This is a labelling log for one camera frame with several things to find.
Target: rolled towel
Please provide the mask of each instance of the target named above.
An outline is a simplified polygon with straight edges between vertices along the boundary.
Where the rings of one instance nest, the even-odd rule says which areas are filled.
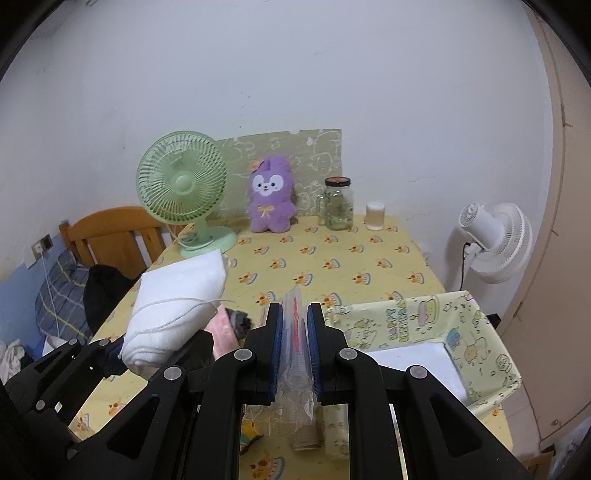
[[[152,376],[217,312],[227,262],[219,250],[146,272],[121,349],[129,370]]]

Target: cardboard box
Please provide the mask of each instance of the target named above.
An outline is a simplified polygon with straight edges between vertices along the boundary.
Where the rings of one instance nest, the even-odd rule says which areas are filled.
[[[553,456],[554,452],[542,453],[523,462],[523,466],[533,475],[534,480],[548,480]]]

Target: table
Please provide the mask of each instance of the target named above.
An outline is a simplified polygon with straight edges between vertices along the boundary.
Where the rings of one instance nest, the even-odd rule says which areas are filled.
[[[218,220],[239,232],[238,243],[226,255],[231,268],[224,298],[230,308],[248,312],[260,325],[265,305],[300,286],[304,304],[323,307],[443,293],[421,252],[394,217],[386,228],[370,232],[363,217],[355,216],[348,231],[332,232],[317,225],[316,217],[302,217],[287,233],[251,233],[248,219]],[[183,258],[169,246],[149,270]],[[121,300],[95,338],[115,340],[125,333],[139,285]],[[146,381],[127,371],[100,382],[80,409],[70,428],[84,439],[98,431],[129,402]],[[481,421],[509,449],[512,440],[502,407]],[[348,462],[331,460],[323,449],[294,452],[286,438],[263,437],[241,456],[242,480],[348,479]]]

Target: white candle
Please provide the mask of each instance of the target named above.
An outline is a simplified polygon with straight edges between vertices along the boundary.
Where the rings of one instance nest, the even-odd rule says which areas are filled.
[[[383,230],[386,206],[382,202],[368,202],[365,206],[365,228],[367,230]]]

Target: metal screw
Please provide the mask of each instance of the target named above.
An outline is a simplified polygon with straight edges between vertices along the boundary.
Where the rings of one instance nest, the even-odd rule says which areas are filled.
[[[234,352],[234,358],[243,362],[252,357],[252,352],[248,348],[240,348]]]
[[[357,358],[357,350],[348,347],[343,348],[339,352],[339,355],[341,358],[344,358],[345,360],[352,360],[353,358]]]
[[[166,380],[176,380],[178,377],[182,375],[182,373],[183,371],[179,367],[174,365],[173,367],[168,367],[164,371],[164,378]]]
[[[414,378],[425,378],[427,376],[427,369],[425,367],[422,367],[421,365],[413,365],[410,368],[410,374],[411,376],[413,376]]]

